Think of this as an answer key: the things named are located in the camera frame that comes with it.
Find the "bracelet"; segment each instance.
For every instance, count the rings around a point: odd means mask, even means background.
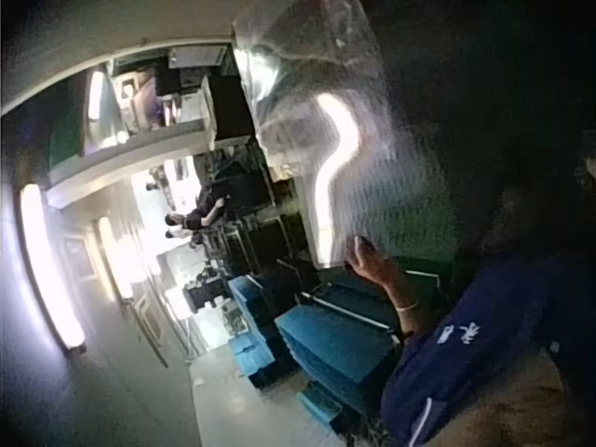
[[[395,306],[395,310],[397,310],[398,312],[406,312],[408,310],[414,309],[417,306],[418,306],[418,302],[416,301],[413,305],[406,305],[405,307],[397,307],[397,306]]]

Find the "clear plastic sheet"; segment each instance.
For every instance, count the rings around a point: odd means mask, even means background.
[[[257,2],[234,30],[257,139],[274,180],[294,179],[317,265],[342,263],[354,234],[390,255],[453,256],[450,198],[426,149],[433,128],[392,116],[361,4]]]

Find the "blue shirt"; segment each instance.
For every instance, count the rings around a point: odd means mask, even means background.
[[[593,266],[559,258],[487,266],[434,332],[405,346],[382,416],[400,444],[428,442],[462,402],[529,346],[545,347],[572,391],[596,409]]]

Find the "wall light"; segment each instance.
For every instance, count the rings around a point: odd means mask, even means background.
[[[126,259],[122,259],[118,251],[114,239],[114,232],[112,231],[112,225],[107,217],[102,217],[99,222],[100,238],[102,239],[103,250],[105,251],[105,257],[108,260],[108,266],[112,272],[112,277],[120,297],[124,300],[132,300],[132,286],[130,281],[125,274]]]
[[[103,72],[100,71],[93,72],[93,76],[91,77],[91,86],[89,88],[88,117],[94,121],[100,119],[104,78],[105,76]]]
[[[52,324],[67,349],[81,346],[85,343],[85,334],[52,256],[41,192],[36,184],[28,184],[21,191],[20,212],[34,279]]]
[[[359,131],[347,107],[338,98],[323,93],[317,97],[318,105],[329,115],[339,134],[335,151],[318,170],[315,182],[315,211],[317,213],[318,261],[329,265],[333,248],[333,220],[330,186],[337,172],[350,161],[359,149]]]

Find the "tiled floor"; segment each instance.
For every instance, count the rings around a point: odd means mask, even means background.
[[[190,373],[203,447],[345,445],[296,396],[307,382],[302,372],[259,391],[225,345],[196,359]]]

